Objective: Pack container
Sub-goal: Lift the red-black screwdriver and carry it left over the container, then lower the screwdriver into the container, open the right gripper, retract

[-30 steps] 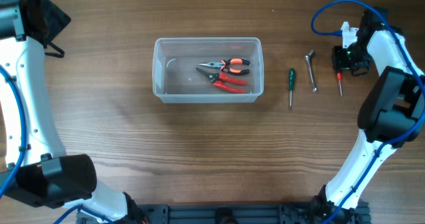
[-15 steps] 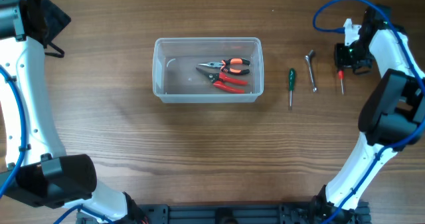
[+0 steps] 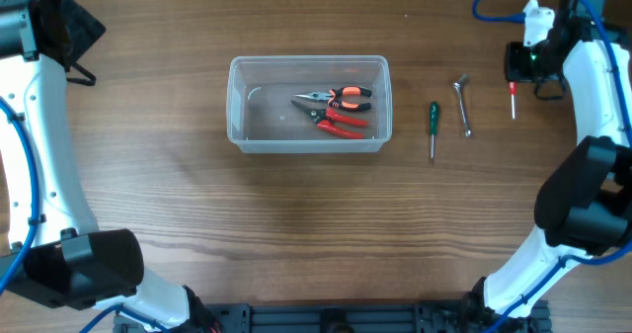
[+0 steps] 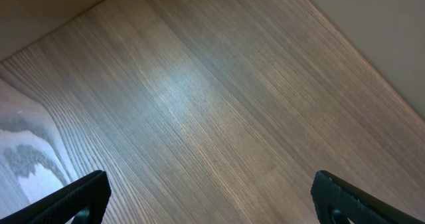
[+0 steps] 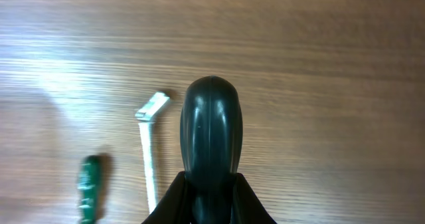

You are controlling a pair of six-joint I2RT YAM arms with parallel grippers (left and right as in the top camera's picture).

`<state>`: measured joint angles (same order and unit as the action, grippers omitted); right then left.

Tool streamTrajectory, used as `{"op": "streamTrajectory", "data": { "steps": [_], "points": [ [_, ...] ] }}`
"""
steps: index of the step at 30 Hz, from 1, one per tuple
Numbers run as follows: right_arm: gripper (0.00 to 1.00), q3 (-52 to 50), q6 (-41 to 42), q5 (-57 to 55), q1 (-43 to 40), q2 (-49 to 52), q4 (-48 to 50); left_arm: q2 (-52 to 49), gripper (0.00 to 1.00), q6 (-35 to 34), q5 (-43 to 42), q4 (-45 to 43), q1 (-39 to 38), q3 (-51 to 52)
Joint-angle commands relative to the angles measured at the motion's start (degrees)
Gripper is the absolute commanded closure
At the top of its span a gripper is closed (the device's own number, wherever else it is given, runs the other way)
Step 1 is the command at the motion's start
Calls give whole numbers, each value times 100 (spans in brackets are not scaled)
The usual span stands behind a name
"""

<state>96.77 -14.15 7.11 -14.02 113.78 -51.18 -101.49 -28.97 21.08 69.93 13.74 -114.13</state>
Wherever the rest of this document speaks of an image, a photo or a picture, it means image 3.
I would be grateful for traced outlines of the clear plastic container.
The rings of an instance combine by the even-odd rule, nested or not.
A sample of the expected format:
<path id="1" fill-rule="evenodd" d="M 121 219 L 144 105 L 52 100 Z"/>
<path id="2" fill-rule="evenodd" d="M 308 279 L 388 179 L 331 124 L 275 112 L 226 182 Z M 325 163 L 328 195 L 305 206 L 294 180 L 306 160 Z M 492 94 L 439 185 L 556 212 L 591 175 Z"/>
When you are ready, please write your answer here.
<path id="1" fill-rule="evenodd" d="M 364 139 L 321 130 L 291 100 L 368 121 L 336 123 Z M 230 65 L 227 136 L 244 153 L 376 152 L 392 135 L 392 110 L 389 65 L 380 55 L 238 56 Z"/>

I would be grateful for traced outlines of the red handled cutting pliers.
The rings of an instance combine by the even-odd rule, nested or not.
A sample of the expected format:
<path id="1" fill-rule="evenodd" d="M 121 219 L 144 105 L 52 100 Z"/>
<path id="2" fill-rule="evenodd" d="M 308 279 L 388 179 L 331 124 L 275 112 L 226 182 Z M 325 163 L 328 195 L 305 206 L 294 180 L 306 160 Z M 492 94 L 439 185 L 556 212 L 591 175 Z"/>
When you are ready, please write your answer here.
<path id="1" fill-rule="evenodd" d="M 308 107 L 294 100 L 291 100 L 291 104 L 306 114 L 321 130 L 329 134 L 346 139 L 364 139 L 364 135 L 361 132 L 337 127 L 336 123 L 355 127 L 368 127 L 368 121 L 366 120 L 343 116 L 329 108 L 316 109 Z"/>

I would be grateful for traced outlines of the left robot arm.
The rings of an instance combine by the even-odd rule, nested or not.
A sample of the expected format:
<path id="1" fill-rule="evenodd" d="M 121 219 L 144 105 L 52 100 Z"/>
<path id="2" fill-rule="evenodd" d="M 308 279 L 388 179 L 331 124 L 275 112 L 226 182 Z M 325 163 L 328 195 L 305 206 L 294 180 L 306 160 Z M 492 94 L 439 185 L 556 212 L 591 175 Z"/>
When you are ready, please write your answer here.
<path id="1" fill-rule="evenodd" d="M 49 308 L 115 313 L 147 332 L 217 332 L 188 287 L 144 264 L 127 229 L 103 230 L 83 188 L 67 88 L 94 86 L 81 56 L 105 26 L 74 0 L 1 0 L 1 161 L 10 251 L 1 288 Z"/>

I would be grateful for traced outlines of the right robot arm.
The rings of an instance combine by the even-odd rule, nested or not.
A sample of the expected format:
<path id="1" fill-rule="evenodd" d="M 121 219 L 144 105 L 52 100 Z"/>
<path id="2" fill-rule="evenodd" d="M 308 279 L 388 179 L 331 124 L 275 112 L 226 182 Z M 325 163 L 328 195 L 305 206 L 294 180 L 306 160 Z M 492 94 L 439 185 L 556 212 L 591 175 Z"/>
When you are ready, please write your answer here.
<path id="1" fill-rule="evenodd" d="M 631 51 L 626 31 L 603 21 L 604 2 L 560 0 L 552 10 L 529 0 L 504 18 L 524 27 L 507 46 L 508 83 L 558 82 L 572 97 L 577 146 L 538 191 L 524 242 L 464 296 L 462 332 L 527 331 L 535 304 L 566 274 L 631 250 Z"/>

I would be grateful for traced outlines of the black red screwdriver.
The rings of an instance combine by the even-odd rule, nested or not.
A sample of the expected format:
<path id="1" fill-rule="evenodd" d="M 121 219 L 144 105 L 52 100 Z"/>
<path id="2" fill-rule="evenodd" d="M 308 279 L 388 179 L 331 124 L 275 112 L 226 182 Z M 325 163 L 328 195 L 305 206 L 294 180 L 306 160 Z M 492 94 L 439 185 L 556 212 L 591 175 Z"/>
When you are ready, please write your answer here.
<path id="1" fill-rule="evenodd" d="M 510 97 L 511 97 L 511 115 L 512 115 L 512 120 L 516 120 L 516 101 L 515 101 L 515 95 L 516 95 L 516 85 L 515 82 L 511 81 L 509 82 L 509 88 L 510 88 Z"/>

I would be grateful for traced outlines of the silver metal wrench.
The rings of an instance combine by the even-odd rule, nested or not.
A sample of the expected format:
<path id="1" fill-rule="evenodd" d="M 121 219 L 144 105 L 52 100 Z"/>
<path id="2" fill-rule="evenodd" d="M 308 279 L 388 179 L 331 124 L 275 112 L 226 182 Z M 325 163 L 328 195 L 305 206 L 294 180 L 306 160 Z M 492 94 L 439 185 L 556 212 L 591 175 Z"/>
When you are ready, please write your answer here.
<path id="1" fill-rule="evenodd" d="M 466 137 L 470 137 L 472 135 L 472 129 L 470 127 L 470 123 L 468 121 L 465 100 L 464 100 L 464 87 L 467 84 L 468 75 L 463 74 L 459 77 L 457 81 L 452 84 L 452 88 L 455 92 L 456 98 L 459 104 L 460 116 L 463 123 L 463 132 Z"/>

